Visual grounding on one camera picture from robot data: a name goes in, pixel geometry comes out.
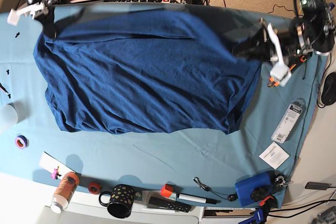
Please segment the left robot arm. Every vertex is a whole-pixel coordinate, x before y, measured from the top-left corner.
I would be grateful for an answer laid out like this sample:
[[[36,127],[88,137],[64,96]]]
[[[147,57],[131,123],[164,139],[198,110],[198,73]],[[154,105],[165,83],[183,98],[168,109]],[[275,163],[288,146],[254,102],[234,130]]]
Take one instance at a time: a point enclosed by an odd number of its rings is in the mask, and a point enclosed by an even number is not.
[[[294,18],[286,30],[260,20],[260,28],[232,49],[238,57],[258,59],[291,68],[316,53],[328,55],[334,47],[335,21],[326,0],[293,0]]]

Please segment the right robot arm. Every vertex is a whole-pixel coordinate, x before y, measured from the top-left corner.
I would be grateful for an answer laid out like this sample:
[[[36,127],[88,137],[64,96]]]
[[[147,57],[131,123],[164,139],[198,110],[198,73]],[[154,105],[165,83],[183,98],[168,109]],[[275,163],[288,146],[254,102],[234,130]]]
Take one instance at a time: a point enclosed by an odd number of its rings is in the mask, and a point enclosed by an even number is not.
[[[7,22],[17,26],[21,16],[30,16],[42,25],[45,36],[55,39],[58,35],[55,25],[55,5],[59,3],[60,0],[26,0],[21,7],[10,10]]]

